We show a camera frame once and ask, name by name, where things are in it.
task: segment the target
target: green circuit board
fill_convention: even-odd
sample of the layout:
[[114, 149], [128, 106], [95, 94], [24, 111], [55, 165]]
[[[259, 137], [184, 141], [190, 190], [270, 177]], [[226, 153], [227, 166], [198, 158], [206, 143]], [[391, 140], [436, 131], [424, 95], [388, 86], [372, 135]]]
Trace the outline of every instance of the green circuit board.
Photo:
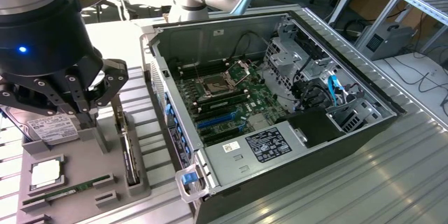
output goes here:
[[[246, 69], [240, 65], [235, 65], [235, 67], [230, 69], [230, 76], [235, 83], [247, 76], [246, 79], [236, 84], [234, 88], [235, 93], [230, 92], [227, 88], [223, 88], [224, 73], [200, 76], [200, 80], [196, 77], [176, 81], [180, 96], [206, 146], [218, 144], [235, 137], [234, 134], [222, 137], [222, 135], [219, 135], [220, 133], [231, 132], [232, 129], [240, 129], [236, 135], [251, 133], [263, 126], [274, 125], [278, 118], [287, 114], [267, 85], [260, 83], [262, 77], [256, 73], [256, 66], [250, 65], [248, 71], [250, 75], [247, 76]], [[195, 106], [194, 103], [200, 99], [207, 101], [207, 98], [204, 98], [207, 89], [204, 88], [204, 82], [207, 81], [210, 82], [208, 86], [211, 90], [215, 92], [214, 94], [227, 94], [228, 96], [224, 99], [218, 99], [215, 103], [210, 103], [212, 104], [211, 106], [203, 106], [203, 108], [211, 109], [210, 112], [199, 112], [198, 106]], [[207, 118], [206, 120], [198, 120], [202, 114], [211, 115], [214, 113], [216, 113], [218, 116]], [[234, 116], [232, 120], [199, 129], [200, 123], [220, 118], [223, 115], [230, 115], [230, 113], [232, 113]], [[255, 119], [260, 121], [260, 124], [254, 125]]]

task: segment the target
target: blue latch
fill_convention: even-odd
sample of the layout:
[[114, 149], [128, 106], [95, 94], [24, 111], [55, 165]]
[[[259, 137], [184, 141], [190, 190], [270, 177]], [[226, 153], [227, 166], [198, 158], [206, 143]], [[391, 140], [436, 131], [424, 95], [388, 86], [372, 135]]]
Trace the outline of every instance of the blue latch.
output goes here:
[[166, 114], [167, 114], [167, 115], [170, 115], [170, 110], [172, 110], [172, 109], [171, 109], [171, 103], [168, 103], [168, 104], [167, 104], [167, 107], [166, 107]]
[[196, 172], [194, 172], [194, 173], [187, 173], [187, 174], [183, 175], [183, 181], [182, 181], [182, 183], [183, 183], [184, 185], [188, 185], [188, 184], [196, 182], [198, 179], [199, 179], [199, 178], [198, 178], [198, 174], [196, 174]]

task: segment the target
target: motherboard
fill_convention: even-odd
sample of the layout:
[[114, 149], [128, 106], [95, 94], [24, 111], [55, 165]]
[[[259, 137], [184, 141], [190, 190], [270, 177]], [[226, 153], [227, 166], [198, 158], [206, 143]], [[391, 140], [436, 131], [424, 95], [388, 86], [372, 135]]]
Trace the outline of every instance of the motherboard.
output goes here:
[[206, 146], [274, 125], [287, 114], [259, 70], [236, 60], [180, 71], [176, 86]]

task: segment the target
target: blue pcie slot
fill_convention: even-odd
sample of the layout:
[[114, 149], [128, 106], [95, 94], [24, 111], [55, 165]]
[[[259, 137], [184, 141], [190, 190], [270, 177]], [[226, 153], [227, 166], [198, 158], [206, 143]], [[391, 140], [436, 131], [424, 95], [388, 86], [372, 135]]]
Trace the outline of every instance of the blue pcie slot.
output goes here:
[[206, 127], [212, 126], [215, 124], [231, 121], [231, 120], [235, 119], [235, 115], [236, 115], [236, 112], [232, 112], [232, 113], [230, 113], [224, 116], [220, 116], [219, 118], [215, 118], [215, 119], [212, 119], [207, 122], [199, 123], [198, 128], [202, 129], [202, 128], [206, 128]]

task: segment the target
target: warning label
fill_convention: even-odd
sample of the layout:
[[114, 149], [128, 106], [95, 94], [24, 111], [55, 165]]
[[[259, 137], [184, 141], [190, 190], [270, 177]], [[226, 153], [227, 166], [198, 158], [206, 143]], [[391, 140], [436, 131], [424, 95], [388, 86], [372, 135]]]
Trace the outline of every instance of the warning label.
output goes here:
[[291, 147], [276, 127], [248, 136], [246, 141], [262, 163], [291, 152]]
[[58, 140], [78, 135], [71, 119], [66, 115], [55, 115], [27, 122], [44, 141]]

